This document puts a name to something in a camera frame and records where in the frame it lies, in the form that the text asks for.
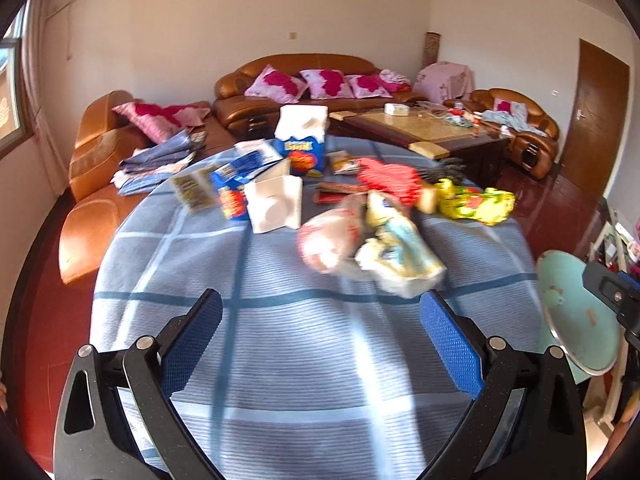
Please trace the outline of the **white and yellow plastic bag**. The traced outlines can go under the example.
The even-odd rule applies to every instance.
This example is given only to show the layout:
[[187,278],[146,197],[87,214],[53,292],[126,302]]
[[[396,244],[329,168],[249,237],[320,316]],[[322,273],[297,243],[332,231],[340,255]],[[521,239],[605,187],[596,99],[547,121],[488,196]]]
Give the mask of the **white and yellow plastic bag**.
[[436,287],[447,273],[398,201],[376,191],[349,195],[308,220],[297,249],[319,273],[374,281],[406,299]]

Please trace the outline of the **yellow printed plastic bag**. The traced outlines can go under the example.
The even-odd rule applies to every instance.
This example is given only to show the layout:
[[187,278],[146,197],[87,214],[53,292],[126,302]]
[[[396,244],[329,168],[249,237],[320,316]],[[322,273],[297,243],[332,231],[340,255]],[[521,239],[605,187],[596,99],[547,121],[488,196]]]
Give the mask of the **yellow printed plastic bag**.
[[506,221],[515,206],[511,192],[496,188],[471,188],[455,185],[450,179],[436,184],[438,211],[450,219],[475,220],[485,226]]

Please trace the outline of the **yellow sponge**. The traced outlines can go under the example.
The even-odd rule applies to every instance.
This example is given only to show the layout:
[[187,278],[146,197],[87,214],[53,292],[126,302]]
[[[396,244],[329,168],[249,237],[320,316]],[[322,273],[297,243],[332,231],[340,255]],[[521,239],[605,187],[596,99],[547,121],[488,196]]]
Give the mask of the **yellow sponge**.
[[414,206],[422,214],[434,214],[437,211],[439,202],[438,189],[434,185],[423,183],[421,191]]

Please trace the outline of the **red plastic bag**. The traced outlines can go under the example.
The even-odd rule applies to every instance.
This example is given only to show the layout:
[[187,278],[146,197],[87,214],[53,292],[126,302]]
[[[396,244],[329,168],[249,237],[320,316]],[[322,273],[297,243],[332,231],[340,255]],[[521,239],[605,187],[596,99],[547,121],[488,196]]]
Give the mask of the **red plastic bag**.
[[406,165],[383,164],[376,159],[358,159],[358,180],[369,190],[380,191],[394,196],[404,206],[412,207],[422,194],[418,172]]

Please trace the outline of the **red cigarette carton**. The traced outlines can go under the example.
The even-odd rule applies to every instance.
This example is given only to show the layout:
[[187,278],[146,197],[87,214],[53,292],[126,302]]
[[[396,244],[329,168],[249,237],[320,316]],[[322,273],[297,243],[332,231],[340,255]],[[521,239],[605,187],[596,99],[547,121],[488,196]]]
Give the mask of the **red cigarette carton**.
[[314,197],[312,199],[314,200],[314,203],[318,205],[331,205],[339,203],[349,195],[367,192],[367,185],[340,182],[320,182],[316,185]]

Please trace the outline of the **mint green trash bin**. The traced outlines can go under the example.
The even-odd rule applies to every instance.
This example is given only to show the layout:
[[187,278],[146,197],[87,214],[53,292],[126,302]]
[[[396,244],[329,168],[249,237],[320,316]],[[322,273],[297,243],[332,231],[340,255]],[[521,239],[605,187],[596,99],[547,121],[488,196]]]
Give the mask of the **mint green trash bin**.
[[561,348],[578,384],[612,370],[620,351],[616,315],[582,286],[585,267],[582,260],[559,250],[547,250],[536,262],[544,317],[539,350]]

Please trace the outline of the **blue plaid tablecloth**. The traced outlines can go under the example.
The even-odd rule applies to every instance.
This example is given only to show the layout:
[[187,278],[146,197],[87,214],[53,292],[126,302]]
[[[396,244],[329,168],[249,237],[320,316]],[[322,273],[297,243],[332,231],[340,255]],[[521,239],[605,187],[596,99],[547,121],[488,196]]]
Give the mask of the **blue plaid tablecloth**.
[[256,234],[170,184],[134,208],[103,258],[91,343],[155,335],[206,289],[224,314],[175,407],[229,479],[413,479],[468,406],[416,300],[303,263],[296,234]]

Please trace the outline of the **brown wooden door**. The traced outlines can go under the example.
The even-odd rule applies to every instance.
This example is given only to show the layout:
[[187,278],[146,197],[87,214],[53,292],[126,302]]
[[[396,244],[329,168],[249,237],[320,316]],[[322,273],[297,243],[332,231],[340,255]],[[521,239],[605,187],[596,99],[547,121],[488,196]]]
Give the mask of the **brown wooden door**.
[[560,158],[560,174],[592,197],[604,195],[622,140],[629,66],[579,41],[577,86]]

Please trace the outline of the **white open paper box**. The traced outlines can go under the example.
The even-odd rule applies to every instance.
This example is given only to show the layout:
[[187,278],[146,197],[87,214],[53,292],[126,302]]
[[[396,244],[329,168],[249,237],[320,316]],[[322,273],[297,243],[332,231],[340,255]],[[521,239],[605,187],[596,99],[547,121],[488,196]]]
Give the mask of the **white open paper box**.
[[244,185],[254,234],[300,228],[303,179],[290,173],[290,162],[284,158]]

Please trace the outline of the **folded blue cloth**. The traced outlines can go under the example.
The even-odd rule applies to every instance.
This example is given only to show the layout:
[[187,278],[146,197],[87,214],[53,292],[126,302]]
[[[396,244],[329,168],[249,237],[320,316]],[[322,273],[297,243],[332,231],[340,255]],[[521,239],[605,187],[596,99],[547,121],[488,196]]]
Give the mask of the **folded blue cloth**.
[[205,131],[183,129],[162,144],[137,148],[123,159],[111,178],[120,196],[145,194],[190,166],[203,148]]

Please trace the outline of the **dark wood coffee table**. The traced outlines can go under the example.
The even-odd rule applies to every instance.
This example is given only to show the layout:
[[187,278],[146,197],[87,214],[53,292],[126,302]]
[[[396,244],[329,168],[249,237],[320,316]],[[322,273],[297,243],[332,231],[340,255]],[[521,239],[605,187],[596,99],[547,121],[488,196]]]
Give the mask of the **dark wood coffee table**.
[[408,148],[427,143],[427,157],[441,160],[457,157],[465,164],[465,175],[481,188],[495,186],[499,180],[506,148],[511,142],[500,129],[485,125],[465,128],[412,108],[406,117],[390,116],[382,110],[333,112],[330,130],[337,136],[352,136]]

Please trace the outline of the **blue snack box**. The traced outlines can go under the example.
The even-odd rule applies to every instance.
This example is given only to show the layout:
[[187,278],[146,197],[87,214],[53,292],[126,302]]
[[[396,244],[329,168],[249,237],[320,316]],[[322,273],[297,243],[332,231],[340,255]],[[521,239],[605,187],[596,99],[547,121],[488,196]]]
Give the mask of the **blue snack box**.
[[280,108],[274,147],[290,162],[291,174],[321,177],[326,166],[326,126],[329,111],[323,105],[291,104]]

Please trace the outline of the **white tissue box on table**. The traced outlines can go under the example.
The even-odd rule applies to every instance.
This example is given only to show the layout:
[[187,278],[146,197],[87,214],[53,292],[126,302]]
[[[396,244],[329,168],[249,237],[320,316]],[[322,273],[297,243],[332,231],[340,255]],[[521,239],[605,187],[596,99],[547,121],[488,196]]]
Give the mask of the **white tissue box on table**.
[[387,102],[384,104],[384,114],[392,117],[408,117],[410,115],[410,106]]

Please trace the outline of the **pink flower pillow left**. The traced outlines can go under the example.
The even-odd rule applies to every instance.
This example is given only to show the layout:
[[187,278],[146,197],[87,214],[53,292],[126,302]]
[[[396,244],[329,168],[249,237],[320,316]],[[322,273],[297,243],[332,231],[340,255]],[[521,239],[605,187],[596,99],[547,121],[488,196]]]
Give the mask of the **pink flower pillow left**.
[[295,104],[302,98],[308,84],[267,64],[255,81],[244,91],[248,98],[265,98],[279,104]]

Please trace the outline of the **pink cloth covered object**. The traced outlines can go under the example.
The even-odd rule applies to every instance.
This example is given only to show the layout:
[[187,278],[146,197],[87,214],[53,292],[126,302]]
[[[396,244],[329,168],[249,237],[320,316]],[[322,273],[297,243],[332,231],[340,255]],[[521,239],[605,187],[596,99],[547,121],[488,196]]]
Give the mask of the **pink cloth covered object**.
[[437,62],[424,67],[413,85],[414,92],[436,104],[469,99],[474,89],[474,76],[469,66],[453,62]]

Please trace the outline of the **pink flower pillow right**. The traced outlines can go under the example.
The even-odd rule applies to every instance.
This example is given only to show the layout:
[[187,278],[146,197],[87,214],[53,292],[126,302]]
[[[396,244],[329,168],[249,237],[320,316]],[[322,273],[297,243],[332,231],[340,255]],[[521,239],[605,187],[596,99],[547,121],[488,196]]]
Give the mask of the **pink flower pillow right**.
[[392,97],[377,76],[347,75],[345,79],[349,84],[350,90],[352,90],[352,95],[358,100],[373,98],[390,99]]

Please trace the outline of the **pink flower pillow middle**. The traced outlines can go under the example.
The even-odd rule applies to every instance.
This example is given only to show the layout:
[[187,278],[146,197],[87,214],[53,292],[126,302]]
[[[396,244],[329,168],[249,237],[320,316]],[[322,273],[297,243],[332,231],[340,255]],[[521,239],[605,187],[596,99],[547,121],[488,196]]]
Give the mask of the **pink flower pillow middle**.
[[310,97],[313,100],[352,99],[352,90],[340,70],[302,70],[300,74],[306,81]]

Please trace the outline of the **window with frame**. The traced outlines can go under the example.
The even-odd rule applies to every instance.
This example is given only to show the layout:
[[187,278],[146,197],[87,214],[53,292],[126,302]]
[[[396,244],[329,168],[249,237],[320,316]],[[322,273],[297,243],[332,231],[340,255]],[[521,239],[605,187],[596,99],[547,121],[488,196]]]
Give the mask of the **window with frame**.
[[1,130],[0,157],[5,158],[31,135],[24,81],[24,35],[28,4],[16,17],[1,38]]

